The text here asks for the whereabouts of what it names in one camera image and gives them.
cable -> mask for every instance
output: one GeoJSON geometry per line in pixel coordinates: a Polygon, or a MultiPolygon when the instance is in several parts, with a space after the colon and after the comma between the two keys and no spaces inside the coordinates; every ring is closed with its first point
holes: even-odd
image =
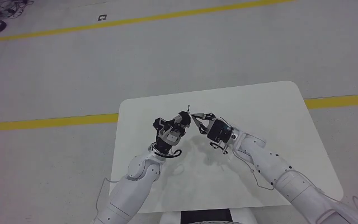
{"type": "Polygon", "coordinates": [[[253,177],[255,178],[256,185],[257,185],[259,188],[264,188],[264,189],[266,189],[266,190],[274,190],[274,189],[275,189],[274,186],[272,187],[272,189],[271,189],[271,188],[267,188],[267,187],[265,187],[265,186],[260,186],[260,185],[258,184],[256,175],[255,175],[255,170],[252,169],[252,168],[250,167],[250,165],[249,165],[245,160],[243,160],[242,158],[240,158],[239,156],[237,156],[235,153],[234,153],[234,156],[235,156],[236,158],[238,158],[239,160],[243,161],[243,162],[246,164],[246,166],[250,169],[250,171],[251,171],[253,177]]]}
{"type": "Polygon", "coordinates": [[[0,17],[1,18],[18,18],[23,13],[23,10],[34,4],[34,1],[15,1],[15,0],[5,0],[0,2],[0,17]]]}
{"type": "Polygon", "coordinates": [[[102,186],[101,186],[101,190],[100,190],[100,192],[98,193],[97,200],[96,200],[96,212],[97,212],[97,214],[96,214],[96,216],[95,216],[95,218],[93,219],[92,222],[94,222],[94,221],[96,220],[96,218],[98,217],[98,214],[100,213],[100,211],[98,210],[98,206],[97,206],[97,205],[98,205],[98,200],[99,200],[99,198],[100,198],[100,195],[101,195],[102,188],[103,188],[103,185],[104,185],[104,183],[105,183],[105,180],[107,180],[109,183],[118,183],[118,181],[111,181],[111,180],[109,180],[109,179],[107,179],[107,178],[104,178],[104,179],[103,179],[102,186]]]}
{"type": "Polygon", "coordinates": [[[357,203],[356,203],[356,200],[355,200],[355,199],[357,199],[357,200],[358,200],[357,196],[353,196],[353,197],[352,197],[352,201],[353,201],[353,204],[354,204],[354,206],[356,207],[356,209],[358,209],[358,205],[357,205],[357,203]]]}

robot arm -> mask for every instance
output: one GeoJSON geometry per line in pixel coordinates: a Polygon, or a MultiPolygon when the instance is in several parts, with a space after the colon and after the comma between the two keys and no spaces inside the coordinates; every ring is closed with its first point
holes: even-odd
{"type": "Polygon", "coordinates": [[[191,116],[200,133],[214,141],[210,145],[220,148],[224,154],[231,148],[237,158],[253,164],[257,172],[280,192],[308,223],[358,223],[356,211],[330,200],[279,154],[266,149],[263,138],[233,127],[212,113],[191,116]],[[200,119],[208,120],[209,125],[205,127],[200,119]]]}
{"type": "Polygon", "coordinates": [[[146,200],[153,182],[159,178],[165,160],[181,154],[181,150],[175,151],[174,155],[169,152],[184,136],[190,121],[189,114],[184,111],[170,121],[162,118],[155,120],[153,126],[157,137],[149,146],[149,153],[130,161],[128,174],[118,181],[94,224],[125,224],[133,218],[146,200]]]}

floor marking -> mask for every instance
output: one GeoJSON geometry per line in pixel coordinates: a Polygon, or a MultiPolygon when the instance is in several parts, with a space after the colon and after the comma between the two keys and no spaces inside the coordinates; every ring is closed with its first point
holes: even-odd
{"type": "Polygon", "coordinates": [[[24,120],[19,122],[1,122],[0,130],[49,128],[85,124],[117,123],[118,114],[100,114],[89,116],[71,116],[68,118],[49,118],[39,120],[24,120]]]}
{"type": "MultiPolygon", "coordinates": [[[[358,106],[358,95],[305,99],[304,101],[308,109],[358,106]]],[[[48,128],[85,124],[105,124],[117,123],[117,121],[118,114],[72,116],[68,118],[49,118],[39,120],[24,120],[18,122],[0,122],[0,130],[48,128]]]]}
{"type": "Polygon", "coordinates": [[[97,23],[97,24],[68,27],[68,28],[62,28],[62,29],[57,29],[57,30],[39,31],[39,32],[32,32],[32,33],[28,33],[28,34],[17,34],[17,35],[11,35],[11,36],[0,36],[0,41],[17,40],[17,39],[24,39],[24,38],[34,38],[37,36],[48,36],[48,35],[55,35],[55,34],[64,34],[67,32],[76,32],[76,31],[81,31],[81,30],[93,30],[93,29],[100,29],[100,28],[110,27],[110,26],[121,26],[124,24],[137,24],[137,23],[141,23],[141,22],[149,22],[149,21],[155,21],[155,20],[166,20],[169,18],[193,16],[193,15],[212,13],[212,12],[221,12],[221,11],[227,11],[227,10],[237,10],[240,8],[266,6],[266,5],[270,5],[270,4],[279,4],[279,3],[292,2],[292,1],[294,1],[294,0],[259,0],[259,1],[255,1],[255,2],[244,2],[244,3],[240,3],[240,4],[231,4],[228,6],[216,6],[216,7],[210,7],[210,8],[201,8],[198,10],[173,12],[173,13],[168,13],[168,14],[146,16],[146,17],[142,17],[142,18],[129,18],[126,20],[101,22],[101,23],[97,23]]]}
{"type": "Polygon", "coordinates": [[[308,109],[358,106],[358,95],[305,99],[308,109]]]}

white table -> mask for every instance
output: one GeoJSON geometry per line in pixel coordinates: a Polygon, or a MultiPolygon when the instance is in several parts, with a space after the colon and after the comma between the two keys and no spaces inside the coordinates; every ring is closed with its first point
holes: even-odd
{"type": "MultiPolygon", "coordinates": [[[[273,82],[130,99],[122,102],[112,166],[112,180],[127,173],[130,160],[155,141],[156,118],[170,120],[178,112],[214,113],[247,132],[266,139],[294,168],[335,199],[343,190],[293,82],[273,82]]],[[[257,187],[249,169],[231,153],[209,145],[192,122],[176,148],[183,153],[167,159],[140,213],[289,204],[277,191],[257,187]]],[[[260,176],[261,185],[270,185],[260,176]]]]}

concrete floor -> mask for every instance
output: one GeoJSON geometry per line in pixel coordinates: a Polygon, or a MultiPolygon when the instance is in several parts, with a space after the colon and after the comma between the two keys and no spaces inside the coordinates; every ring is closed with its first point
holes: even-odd
{"type": "MultiPolygon", "coordinates": [[[[234,3],[37,0],[0,36],[234,3]]],[[[304,98],[356,95],[357,10],[352,0],[298,0],[2,41],[0,121],[117,113],[125,99],[282,80],[304,98]]],[[[351,204],[358,108],[310,113],[351,204]]],[[[115,133],[116,124],[1,131],[0,223],[90,223],[115,133]]],[[[253,211],[259,223],[305,223],[292,206],[253,211]]]]}

